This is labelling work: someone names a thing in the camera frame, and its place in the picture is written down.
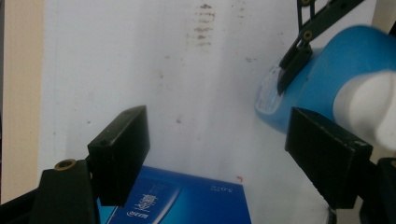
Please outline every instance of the brass screw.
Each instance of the brass screw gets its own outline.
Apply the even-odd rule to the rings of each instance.
[[[76,160],[69,159],[58,162],[53,169],[56,171],[64,171],[72,168],[74,165],[76,165]]]
[[[305,31],[303,37],[304,40],[310,40],[312,38],[312,31]]]

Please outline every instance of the dirty smudge on wall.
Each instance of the dirty smudge on wall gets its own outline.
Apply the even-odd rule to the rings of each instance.
[[[212,5],[200,3],[193,7],[192,17],[188,21],[186,49],[198,48],[202,51],[210,49],[215,18],[216,10]]]

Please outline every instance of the black metal bracket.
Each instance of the black metal bracket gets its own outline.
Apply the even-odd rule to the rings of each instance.
[[[96,224],[96,199],[124,206],[149,152],[145,106],[120,113],[88,144],[86,160],[60,161],[37,189],[0,206],[0,223]]]
[[[312,55],[309,42],[343,18],[363,0],[332,0],[320,11],[315,11],[315,0],[297,0],[299,34],[280,62],[282,68],[278,76],[277,92],[279,95],[308,63]],[[310,18],[303,23],[303,8],[309,7]]]
[[[319,113],[297,107],[285,149],[331,209],[353,208],[359,195],[362,223],[396,223],[396,158],[373,164],[372,146]]]

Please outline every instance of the white bottle cap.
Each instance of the white bottle cap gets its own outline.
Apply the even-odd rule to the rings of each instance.
[[[396,72],[354,77],[333,102],[335,122],[373,146],[396,150]]]

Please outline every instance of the detergent bottle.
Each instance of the detergent bottle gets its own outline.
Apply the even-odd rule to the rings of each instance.
[[[385,145],[396,150],[394,140],[389,140],[396,139],[391,135],[396,132],[395,37],[368,26],[345,29],[314,53],[282,95],[276,91],[279,70],[275,66],[264,76],[256,95],[255,110],[268,125],[286,133],[290,110],[298,106],[316,111],[349,131],[361,130],[355,134],[371,144],[387,142]],[[359,110],[372,113],[355,114]],[[365,122],[362,129],[361,122],[353,119],[355,115],[371,122]],[[388,141],[379,140],[381,136]]]

